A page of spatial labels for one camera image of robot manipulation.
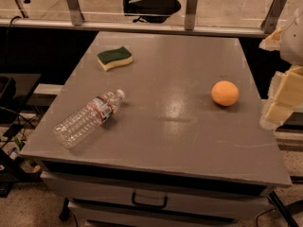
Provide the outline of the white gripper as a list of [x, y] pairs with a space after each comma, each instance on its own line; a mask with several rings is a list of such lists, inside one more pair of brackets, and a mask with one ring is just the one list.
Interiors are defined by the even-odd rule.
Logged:
[[292, 65], [285, 73], [275, 72], [263, 103], [259, 124], [265, 130], [282, 126], [303, 104], [303, 7], [299, 7], [285, 26], [278, 27], [258, 46], [267, 51], [279, 51], [280, 57]]

